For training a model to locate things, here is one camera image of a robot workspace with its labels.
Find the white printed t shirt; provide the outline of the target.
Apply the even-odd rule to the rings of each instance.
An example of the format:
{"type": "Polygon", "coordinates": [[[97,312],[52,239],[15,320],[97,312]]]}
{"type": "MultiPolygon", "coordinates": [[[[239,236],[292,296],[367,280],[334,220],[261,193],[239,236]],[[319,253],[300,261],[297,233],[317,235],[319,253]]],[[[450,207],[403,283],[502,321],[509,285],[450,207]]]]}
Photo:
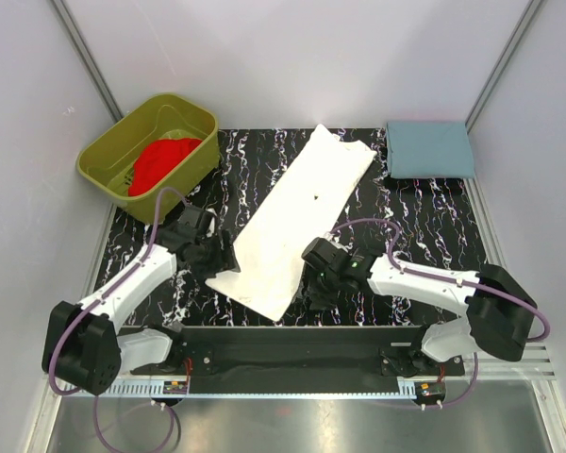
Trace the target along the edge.
{"type": "Polygon", "coordinates": [[[316,126],[235,239],[241,270],[221,272],[207,286],[278,321],[298,289],[302,253],[333,228],[375,156],[365,143],[343,142],[316,126]]]}

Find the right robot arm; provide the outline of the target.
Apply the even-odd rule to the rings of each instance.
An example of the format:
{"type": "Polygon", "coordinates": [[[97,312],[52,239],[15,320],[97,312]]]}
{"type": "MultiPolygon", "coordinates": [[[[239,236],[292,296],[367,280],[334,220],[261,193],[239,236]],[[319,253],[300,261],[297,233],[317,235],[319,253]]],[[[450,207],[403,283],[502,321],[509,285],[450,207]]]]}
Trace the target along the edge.
{"type": "Polygon", "coordinates": [[[536,303],[496,265],[481,271],[449,271],[396,261],[389,254],[354,251],[318,237],[302,254],[297,299],[311,310],[329,310],[343,294],[366,290],[450,311],[455,319],[422,327],[408,352],[412,368],[430,374],[455,356],[485,352],[520,361],[536,303]]]}

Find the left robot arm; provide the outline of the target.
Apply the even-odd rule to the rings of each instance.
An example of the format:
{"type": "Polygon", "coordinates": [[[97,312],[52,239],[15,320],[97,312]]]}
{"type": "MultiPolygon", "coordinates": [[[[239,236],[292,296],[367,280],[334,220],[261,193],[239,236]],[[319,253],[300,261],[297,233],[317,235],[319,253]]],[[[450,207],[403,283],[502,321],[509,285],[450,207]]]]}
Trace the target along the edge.
{"type": "Polygon", "coordinates": [[[154,227],[148,243],[103,287],[77,303],[61,301],[52,309],[42,352],[51,389],[59,395],[100,395],[120,374],[143,366],[177,372],[185,360],[178,333],[161,326],[129,334],[121,329],[179,268],[203,280],[240,270],[231,234],[218,227],[215,213],[187,206],[176,222],[154,227]]]}

